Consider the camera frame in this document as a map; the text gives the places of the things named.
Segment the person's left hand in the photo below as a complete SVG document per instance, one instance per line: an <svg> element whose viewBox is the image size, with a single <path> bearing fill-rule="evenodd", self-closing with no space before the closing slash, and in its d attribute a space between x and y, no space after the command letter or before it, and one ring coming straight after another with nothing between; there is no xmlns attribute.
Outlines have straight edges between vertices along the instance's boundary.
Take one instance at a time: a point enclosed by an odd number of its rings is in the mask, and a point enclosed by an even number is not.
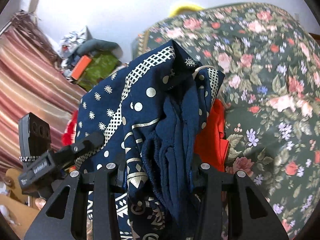
<svg viewBox="0 0 320 240"><path fill-rule="evenodd" d="M35 205L39 210L41 210L46 204L46 200L42 198L36 198L35 199Z"/></svg>

